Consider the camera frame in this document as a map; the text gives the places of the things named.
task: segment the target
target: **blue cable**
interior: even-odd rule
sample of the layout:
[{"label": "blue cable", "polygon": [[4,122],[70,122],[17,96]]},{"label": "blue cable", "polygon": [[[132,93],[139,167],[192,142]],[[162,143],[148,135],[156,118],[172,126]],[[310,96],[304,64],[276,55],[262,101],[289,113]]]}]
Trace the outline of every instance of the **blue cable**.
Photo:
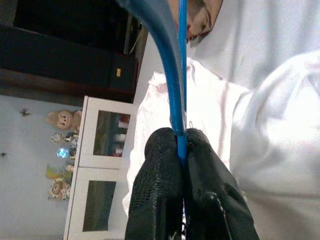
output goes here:
[{"label": "blue cable", "polygon": [[181,68],[184,94],[184,110],[187,111],[187,9],[188,1],[179,0],[178,41],[181,55]]},{"label": "blue cable", "polygon": [[[187,9],[188,1],[179,0],[178,42],[181,56],[184,111],[187,111]],[[183,166],[187,160],[187,133],[177,137],[178,156]]]},{"label": "blue cable", "polygon": [[[168,95],[170,102],[170,116],[172,129],[177,136],[178,156],[182,166],[186,165],[187,136],[186,136],[186,82],[183,80],[181,49],[186,49],[186,36],[184,47],[180,49],[174,19],[166,0],[117,0],[148,28],[161,56],[165,71]],[[184,27],[181,31],[187,33],[187,11],[185,11]]]}]

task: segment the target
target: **small sticker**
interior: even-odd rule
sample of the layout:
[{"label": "small sticker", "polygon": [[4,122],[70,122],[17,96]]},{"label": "small sticker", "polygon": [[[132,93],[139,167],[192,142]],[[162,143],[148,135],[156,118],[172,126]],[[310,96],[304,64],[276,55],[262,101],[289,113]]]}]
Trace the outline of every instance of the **small sticker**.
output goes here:
[{"label": "small sticker", "polygon": [[116,69],[116,76],[117,76],[118,78],[121,77],[121,68],[117,68],[117,69]]}]

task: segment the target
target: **teddy bear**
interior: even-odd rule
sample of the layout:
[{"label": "teddy bear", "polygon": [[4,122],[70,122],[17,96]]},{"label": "teddy bear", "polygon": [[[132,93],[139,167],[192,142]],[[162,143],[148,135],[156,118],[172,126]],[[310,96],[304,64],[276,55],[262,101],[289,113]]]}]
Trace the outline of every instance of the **teddy bear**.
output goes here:
[{"label": "teddy bear", "polygon": [[53,111],[48,114],[46,122],[61,130],[71,129],[74,133],[79,133],[82,111],[71,112],[69,110]]},{"label": "teddy bear", "polygon": [[63,178],[54,179],[48,193],[54,199],[65,200],[70,197],[70,184]]}]

